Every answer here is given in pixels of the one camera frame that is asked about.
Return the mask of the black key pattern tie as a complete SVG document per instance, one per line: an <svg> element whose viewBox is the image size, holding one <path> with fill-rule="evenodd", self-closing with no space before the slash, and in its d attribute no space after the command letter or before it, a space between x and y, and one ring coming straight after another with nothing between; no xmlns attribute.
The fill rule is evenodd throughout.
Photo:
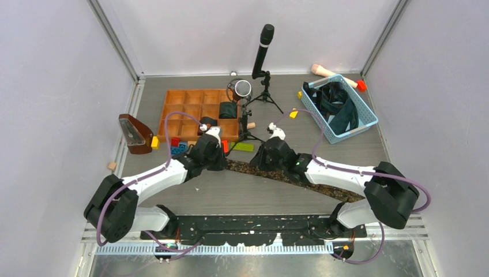
<svg viewBox="0 0 489 277"><path fill-rule="evenodd" d="M300 186L304 189L315 191L317 193L329 196L341 202L354 203L356 201L365 199L364 196L361 196L357 193L345 189L335 188L330 185L323 185L323 184L318 185L318 184L310 184L307 182L295 181L287 177L283 171L263 171L256 167L253 167L247 162L239 162L231 159L226 159L226 161L228 163L226 169L229 171L254 175L262 178L284 182L286 184Z"/></svg>

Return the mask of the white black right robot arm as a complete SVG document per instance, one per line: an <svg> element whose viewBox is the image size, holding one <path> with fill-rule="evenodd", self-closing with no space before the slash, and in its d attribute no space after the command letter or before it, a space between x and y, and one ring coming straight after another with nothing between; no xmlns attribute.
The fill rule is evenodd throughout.
<svg viewBox="0 0 489 277"><path fill-rule="evenodd" d="M388 162L376 167L330 162L312 154L296 153L278 137L263 143L250 164L263 171L281 171L293 181L329 185L363 196L362 200L337 205L330 215L329 229L337 237L374 222L401 230L419 198L417 188Z"/></svg>

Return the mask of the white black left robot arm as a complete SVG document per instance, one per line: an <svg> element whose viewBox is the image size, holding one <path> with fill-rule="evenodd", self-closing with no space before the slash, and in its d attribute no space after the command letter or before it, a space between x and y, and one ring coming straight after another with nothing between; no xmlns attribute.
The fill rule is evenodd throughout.
<svg viewBox="0 0 489 277"><path fill-rule="evenodd" d="M84 217L96 228L98 245L117 242L136 231L172 238L178 225L174 213L162 204L144 208L141 203L199 176L204 169L224 170L227 162L219 132L219 128L211 128L188 152L174 155L165 164L142 174L106 176L84 211Z"/></svg>

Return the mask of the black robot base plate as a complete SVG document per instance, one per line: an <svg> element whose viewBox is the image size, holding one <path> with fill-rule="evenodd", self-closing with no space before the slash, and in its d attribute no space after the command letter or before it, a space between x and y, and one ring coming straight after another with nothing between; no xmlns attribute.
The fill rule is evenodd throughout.
<svg viewBox="0 0 489 277"><path fill-rule="evenodd" d="M346 229L327 215L178 216L179 239L186 245L313 246L324 240L366 238L364 225Z"/></svg>

